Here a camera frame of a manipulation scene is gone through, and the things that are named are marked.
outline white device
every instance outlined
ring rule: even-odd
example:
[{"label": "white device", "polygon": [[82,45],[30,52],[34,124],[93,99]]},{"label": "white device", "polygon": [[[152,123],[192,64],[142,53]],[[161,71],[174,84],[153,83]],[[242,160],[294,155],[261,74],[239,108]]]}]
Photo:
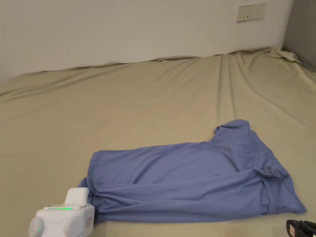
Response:
[{"label": "white device", "polygon": [[31,221],[30,237],[87,237],[92,233],[94,206],[89,189],[71,188],[64,204],[44,207]]}]

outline bed sheet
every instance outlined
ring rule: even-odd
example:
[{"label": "bed sheet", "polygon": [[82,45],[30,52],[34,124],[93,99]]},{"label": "bed sheet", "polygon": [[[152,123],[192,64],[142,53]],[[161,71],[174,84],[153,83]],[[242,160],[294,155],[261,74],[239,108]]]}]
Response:
[{"label": "bed sheet", "polygon": [[287,236],[316,221],[316,74],[277,49],[165,58],[15,77],[0,86],[1,236],[27,236],[37,210],[62,203],[98,150],[201,142],[250,122],[291,174],[302,215],[229,222],[106,222],[92,236]]}]

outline bed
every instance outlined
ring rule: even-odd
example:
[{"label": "bed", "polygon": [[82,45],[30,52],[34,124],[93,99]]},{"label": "bed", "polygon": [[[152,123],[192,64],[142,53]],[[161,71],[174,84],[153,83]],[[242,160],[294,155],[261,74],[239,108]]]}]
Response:
[{"label": "bed", "polygon": [[291,174],[302,215],[229,222],[105,222],[92,236],[286,236],[316,221],[316,74],[278,49],[37,72],[0,86],[2,236],[27,236],[37,210],[62,203],[98,150],[200,142],[250,122]]}]

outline wall socket plate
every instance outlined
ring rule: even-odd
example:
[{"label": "wall socket plate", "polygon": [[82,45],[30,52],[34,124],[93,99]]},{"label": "wall socket plate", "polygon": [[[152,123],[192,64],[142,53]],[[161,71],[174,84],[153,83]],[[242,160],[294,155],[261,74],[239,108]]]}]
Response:
[{"label": "wall socket plate", "polygon": [[237,22],[262,19],[266,8],[266,3],[241,6],[238,8]]}]

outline crumpled fabric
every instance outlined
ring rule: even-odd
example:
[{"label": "crumpled fabric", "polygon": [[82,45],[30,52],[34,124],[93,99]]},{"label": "crumpled fabric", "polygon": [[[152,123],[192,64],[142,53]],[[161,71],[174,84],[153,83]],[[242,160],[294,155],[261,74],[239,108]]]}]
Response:
[{"label": "crumpled fabric", "polygon": [[98,151],[79,187],[99,221],[217,222],[304,213],[293,181],[245,120],[210,141]]}]

